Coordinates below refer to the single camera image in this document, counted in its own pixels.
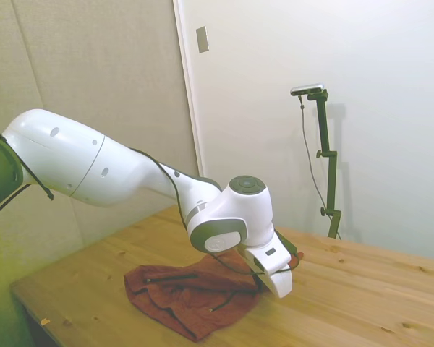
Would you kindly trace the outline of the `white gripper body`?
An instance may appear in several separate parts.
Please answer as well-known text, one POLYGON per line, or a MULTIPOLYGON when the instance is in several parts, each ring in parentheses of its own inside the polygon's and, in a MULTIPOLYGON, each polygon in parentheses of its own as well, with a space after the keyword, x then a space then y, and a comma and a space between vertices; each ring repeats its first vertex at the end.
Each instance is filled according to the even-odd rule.
POLYGON ((276 234, 260 246, 240 244, 237 251, 275 296, 284 298, 291 293, 293 286, 292 273, 289 269, 291 255, 276 234))

